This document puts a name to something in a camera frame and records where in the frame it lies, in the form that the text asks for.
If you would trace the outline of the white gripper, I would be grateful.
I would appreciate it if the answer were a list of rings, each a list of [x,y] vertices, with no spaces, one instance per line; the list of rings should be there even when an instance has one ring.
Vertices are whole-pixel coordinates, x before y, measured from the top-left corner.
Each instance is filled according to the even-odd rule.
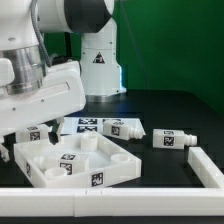
[[[80,111],[86,104],[77,61],[52,66],[37,91],[8,95],[0,89],[0,137],[47,121],[51,127],[49,140],[61,140],[64,118]],[[9,162],[9,150],[0,143],[0,157]]]

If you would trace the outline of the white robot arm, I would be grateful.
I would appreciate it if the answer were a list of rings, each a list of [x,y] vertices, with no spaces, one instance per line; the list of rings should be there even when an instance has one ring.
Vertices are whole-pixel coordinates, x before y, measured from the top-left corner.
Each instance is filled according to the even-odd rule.
[[[114,0],[0,0],[0,158],[7,135],[123,96]],[[46,33],[83,35],[83,58],[58,62]]]

